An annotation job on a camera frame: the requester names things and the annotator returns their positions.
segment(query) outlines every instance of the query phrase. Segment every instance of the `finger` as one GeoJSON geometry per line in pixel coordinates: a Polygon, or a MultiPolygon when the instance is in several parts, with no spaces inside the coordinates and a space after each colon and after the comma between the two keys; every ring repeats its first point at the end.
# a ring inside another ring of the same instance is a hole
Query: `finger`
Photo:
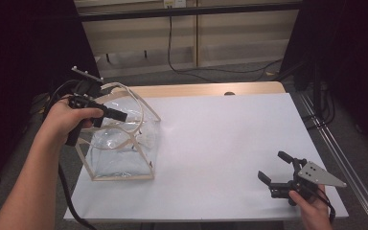
{"type": "Polygon", "coordinates": [[[89,119],[85,119],[82,124],[82,128],[92,127],[92,122],[89,119]]]}
{"type": "Polygon", "coordinates": [[[99,108],[81,108],[76,109],[78,111],[80,119],[87,118],[100,118],[104,115],[104,112],[99,108]]]}
{"type": "Polygon", "coordinates": [[[289,197],[303,210],[308,210],[311,206],[297,192],[291,190],[288,192],[289,197]]]}
{"type": "Polygon", "coordinates": [[[321,191],[318,191],[317,193],[318,193],[321,197],[326,198],[325,185],[322,185],[322,184],[318,185],[318,190],[321,190],[322,192],[321,192],[321,191]]]}
{"type": "Polygon", "coordinates": [[[64,96],[61,97],[60,100],[58,100],[58,103],[64,103],[64,104],[68,104],[68,98],[72,96],[71,94],[66,94],[64,96]]]}

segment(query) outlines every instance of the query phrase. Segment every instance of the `white wall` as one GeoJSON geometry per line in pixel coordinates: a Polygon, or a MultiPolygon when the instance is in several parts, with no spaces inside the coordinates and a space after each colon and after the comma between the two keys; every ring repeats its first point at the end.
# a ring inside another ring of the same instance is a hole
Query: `white wall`
{"type": "MultiPolygon", "coordinates": [[[[202,7],[259,4],[264,0],[198,0],[202,7]]],[[[187,7],[195,1],[187,1],[187,7]]],[[[99,7],[78,8],[85,12],[128,12],[162,9],[163,1],[132,4],[116,4],[99,7]]],[[[180,16],[172,19],[172,46],[192,47],[194,56],[211,45],[239,45],[253,42],[287,40],[298,11],[261,11],[225,13],[195,16],[180,16]],[[196,46],[196,28],[198,43],[196,46]]],[[[83,22],[83,27],[95,56],[124,51],[167,49],[169,18],[125,19],[113,21],[83,22]]]]}

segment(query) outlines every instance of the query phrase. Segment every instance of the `metal frame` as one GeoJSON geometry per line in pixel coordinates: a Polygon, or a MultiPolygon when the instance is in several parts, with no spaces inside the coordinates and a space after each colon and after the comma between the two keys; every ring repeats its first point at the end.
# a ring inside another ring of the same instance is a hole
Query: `metal frame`
{"type": "Polygon", "coordinates": [[[275,12],[300,10],[304,7],[319,7],[319,4],[308,4],[300,2],[287,3],[268,3],[268,4],[249,4],[238,6],[217,6],[217,7],[192,7],[174,9],[156,9],[145,11],[119,11],[119,12],[100,12],[100,13],[80,13],[79,15],[52,15],[38,17],[34,20],[79,20],[81,22],[106,21],[135,18],[169,17],[169,16],[188,16],[202,14],[220,14],[236,12],[275,12]]]}
{"type": "MultiPolygon", "coordinates": [[[[311,116],[314,117],[314,123],[316,125],[320,125],[320,119],[315,116],[315,111],[312,108],[313,102],[307,94],[300,94],[300,99],[303,102],[304,107],[309,112],[311,116]]],[[[318,128],[319,133],[321,134],[322,138],[324,139],[325,144],[328,146],[333,158],[339,168],[344,173],[349,186],[354,191],[357,199],[359,200],[360,204],[362,205],[364,211],[368,215],[368,190],[363,184],[363,182],[358,177],[356,171],[354,170],[353,166],[349,162],[348,158],[345,156],[345,153],[342,151],[336,140],[334,139],[333,135],[331,134],[330,130],[327,126],[321,126],[318,128]]]]}

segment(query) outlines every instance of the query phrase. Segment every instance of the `black cable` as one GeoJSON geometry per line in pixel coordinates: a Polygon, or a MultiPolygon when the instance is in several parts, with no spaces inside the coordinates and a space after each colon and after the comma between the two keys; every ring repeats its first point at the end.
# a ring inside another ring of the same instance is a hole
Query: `black cable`
{"type": "Polygon", "coordinates": [[[64,84],[62,84],[61,86],[59,86],[57,89],[56,89],[56,91],[52,94],[52,97],[50,97],[50,100],[49,100],[49,102],[47,102],[47,104],[46,104],[46,106],[45,106],[45,108],[44,108],[44,111],[43,111],[43,120],[44,119],[46,119],[46,117],[47,117],[47,114],[49,113],[49,111],[50,111],[50,108],[52,108],[52,106],[53,106],[53,101],[54,101],[54,99],[55,99],[55,97],[57,97],[58,96],[58,92],[61,90],[61,89],[63,89],[63,88],[65,88],[66,86],[69,86],[69,85],[77,85],[78,83],[79,83],[80,81],[79,80],[68,80],[68,81],[66,81],[64,84]]]}
{"type": "MultiPolygon", "coordinates": [[[[43,121],[44,119],[46,119],[47,117],[47,114],[49,113],[50,111],[50,108],[53,106],[54,103],[56,103],[57,101],[59,100],[62,100],[62,99],[66,99],[67,97],[61,97],[61,98],[58,98],[58,92],[67,87],[67,86],[70,86],[70,85],[77,85],[80,81],[79,80],[68,80],[67,82],[65,82],[64,84],[62,84],[59,88],[56,89],[56,91],[53,93],[52,97],[50,98],[50,101],[47,102],[47,105],[44,109],[44,112],[43,112],[43,121]]],[[[94,226],[92,226],[91,224],[88,223],[88,221],[86,221],[85,219],[81,218],[75,208],[74,208],[74,205],[73,205],[73,201],[71,200],[71,195],[70,195],[70,191],[68,189],[68,185],[67,185],[67,180],[65,178],[65,175],[64,175],[64,171],[62,170],[62,167],[61,165],[58,163],[58,175],[59,175],[59,178],[60,178],[60,181],[61,181],[61,185],[62,185],[62,190],[64,191],[64,196],[65,196],[65,200],[67,202],[67,206],[68,208],[70,209],[70,212],[71,214],[73,215],[74,219],[80,223],[81,225],[89,228],[89,229],[93,229],[93,230],[96,230],[96,228],[94,226]]]]}
{"type": "Polygon", "coordinates": [[[167,52],[167,60],[169,63],[170,68],[176,73],[176,74],[182,74],[182,75],[189,75],[189,76],[193,76],[205,81],[210,81],[210,82],[214,82],[214,83],[218,83],[217,81],[214,80],[208,80],[203,78],[202,76],[199,75],[195,75],[195,74],[190,74],[188,72],[191,71],[219,71],[219,72],[225,72],[225,73],[233,73],[233,74],[247,74],[247,73],[253,73],[253,72],[258,72],[263,70],[263,72],[261,73],[261,75],[253,80],[253,81],[258,81],[259,79],[261,79],[264,76],[265,73],[265,69],[267,69],[269,66],[282,61],[283,59],[277,59],[275,61],[272,61],[270,63],[268,63],[266,66],[262,67],[262,68],[258,68],[258,69],[254,69],[254,70],[246,70],[246,71],[234,71],[234,70],[224,70],[224,69],[216,69],[216,68],[193,68],[193,69],[187,69],[187,70],[177,70],[173,67],[172,65],[172,61],[171,61],[171,50],[172,50],[172,30],[173,30],[173,23],[172,23],[172,17],[169,17],[170,19],[170,31],[169,31],[169,48],[168,48],[168,52],[167,52]]]}
{"type": "Polygon", "coordinates": [[[80,216],[77,214],[76,209],[74,208],[73,201],[71,200],[70,191],[68,189],[67,180],[65,178],[64,171],[62,170],[61,165],[58,163],[58,175],[59,179],[61,181],[62,190],[64,191],[65,200],[67,202],[68,208],[70,209],[71,214],[73,215],[74,219],[80,223],[81,225],[92,229],[97,230],[94,226],[92,226],[86,219],[80,218],[80,216]]]}
{"type": "Polygon", "coordinates": [[[301,186],[305,191],[309,192],[310,194],[312,194],[313,196],[315,196],[316,198],[318,198],[319,200],[321,200],[323,203],[325,203],[328,207],[330,207],[331,211],[330,211],[330,223],[334,222],[334,218],[336,216],[336,211],[335,208],[332,206],[330,199],[327,197],[327,195],[325,194],[324,191],[322,191],[321,189],[318,188],[318,191],[321,192],[321,194],[325,197],[322,197],[321,195],[319,195],[318,193],[315,193],[313,190],[309,189],[307,186],[302,185],[301,186]]]}
{"type": "Polygon", "coordinates": [[[328,90],[328,93],[330,94],[330,97],[331,97],[332,109],[329,110],[329,114],[327,115],[327,118],[325,118],[323,121],[321,121],[317,125],[307,127],[307,130],[327,126],[334,120],[334,117],[335,117],[334,96],[333,96],[333,94],[331,93],[330,90],[328,90]]]}

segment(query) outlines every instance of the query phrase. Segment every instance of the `transparent acrylic box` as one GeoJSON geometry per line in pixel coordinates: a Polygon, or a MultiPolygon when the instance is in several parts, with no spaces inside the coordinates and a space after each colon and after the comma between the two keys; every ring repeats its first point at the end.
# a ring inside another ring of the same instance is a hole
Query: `transparent acrylic box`
{"type": "Polygon", "coordinates": [[[159,116],[128,87],[102,86],[95,101],[127,114],[125,122],[104,118],[101,127],[84,128],[76,144],[91,179],[153,179],[158,147],[159,116]]]}

